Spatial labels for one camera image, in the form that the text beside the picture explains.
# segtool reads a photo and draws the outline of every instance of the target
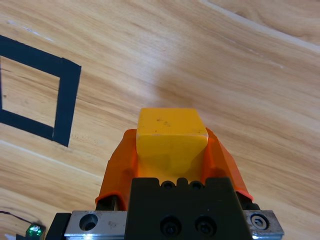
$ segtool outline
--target black plastic mount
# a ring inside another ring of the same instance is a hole
[[[65,232],[71,217],[71,213],[57,213],[49,228],[45,240],[65,240]]]
[[[242,206],[228,177],[208,178],[205,186],[177,185],[157,178],[134,178],[125,240],[251,240]]]

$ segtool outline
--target black screw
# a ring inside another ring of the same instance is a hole
[[[174,216],[168,216],[162,220],[160,228],[163,235],[169,238],[176,237],[181,232],[181,224]]]
[[[195,221],[195,228],[205,237],[211,237],[216,233],[215,222],[208,216],[201,216]]]

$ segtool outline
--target black tape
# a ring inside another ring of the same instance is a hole
[[[54,128],[2,108],[0,72],[0,123],[69,145],[81,66],[45,51],[0,35],[0,56],[28,65],[60,78]]]

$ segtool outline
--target yellow cube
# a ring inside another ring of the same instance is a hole
[[[193,108],[143,108],[136,132],[140,177],[200,180],[208,133]]]

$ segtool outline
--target screw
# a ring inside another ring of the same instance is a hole
[[[268,223],[265,220],[265,217],[261,215],[253,215],[251,217],[251,223],[259,230],[266,230],[268,228]]]

